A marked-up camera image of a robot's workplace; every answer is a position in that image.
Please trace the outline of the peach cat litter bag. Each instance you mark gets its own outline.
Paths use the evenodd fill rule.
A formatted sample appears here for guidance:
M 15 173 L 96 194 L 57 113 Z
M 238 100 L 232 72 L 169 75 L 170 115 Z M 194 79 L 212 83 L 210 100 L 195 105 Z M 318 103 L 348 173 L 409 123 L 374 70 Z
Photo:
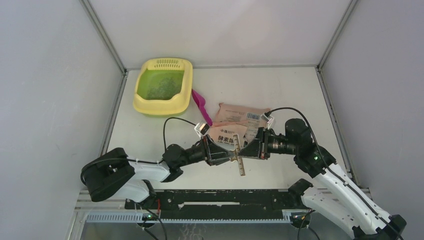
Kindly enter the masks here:
M 270 110 L 221 102 L 208 134 L 215 142 L 227 145 L 233 145 L 233 136 L 238 135 L 243 145 L 257 135 L 258 128 L 267 125 L 261 115 Z

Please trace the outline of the magenta plastic scoop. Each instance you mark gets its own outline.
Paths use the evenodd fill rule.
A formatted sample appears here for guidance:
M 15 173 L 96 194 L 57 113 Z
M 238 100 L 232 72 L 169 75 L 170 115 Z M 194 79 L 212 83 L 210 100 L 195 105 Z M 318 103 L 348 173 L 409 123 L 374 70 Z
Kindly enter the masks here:
M 192 98 L 194 100 L 194 102 L 196 103 L 202 117 L 204 118 L 204 120 L 207 122 L 207 124 L 209 126 L 213 125 L 213 121 L 210 118 L 207 110 L 206 110 L 206 100 L 204 99 L 204 97 L 202 95 L 200 95 L 197 91 L 195 91 L 194 89 L 191 90 L 191 95 Z

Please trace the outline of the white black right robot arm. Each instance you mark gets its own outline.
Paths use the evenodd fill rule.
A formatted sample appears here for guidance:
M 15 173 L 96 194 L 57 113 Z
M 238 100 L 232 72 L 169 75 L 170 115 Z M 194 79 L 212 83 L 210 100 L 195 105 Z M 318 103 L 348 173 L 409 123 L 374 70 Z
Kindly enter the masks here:
M 320 213 L 354 240 L 400 240 L 406 220 L 391 215 L 373 202 L 344 172 L 336 159 L 315 140 L 310 127 L 299 118 L 285 123 L 285 134 L 260 127 L 256 137 L 239 155 L 267 160 L 271 154 L 292 155 L 297 167 L 321 183 L 336 200 L 323 195 L 306 179 L 289 189 L 289 203 Z

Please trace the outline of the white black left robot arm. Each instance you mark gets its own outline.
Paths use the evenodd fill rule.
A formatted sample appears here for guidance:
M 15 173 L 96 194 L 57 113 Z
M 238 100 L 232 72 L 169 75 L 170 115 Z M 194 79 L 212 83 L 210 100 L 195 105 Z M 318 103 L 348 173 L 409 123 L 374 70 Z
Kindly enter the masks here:
M 187 149 L 177 144 L 169 145 L 161 160 L 156 162 L 131 158 L 122 147 L 117 147 L 86 164 L 81 169 L 80 180 L 93 202 L 117 197 L 149 209 L 157 200 L 152 181 L 169 183 L 183 174 L 182 167 L 199 162 L 217 166 L 234 156 L 233 151 L 217 145 L 209 135 Z

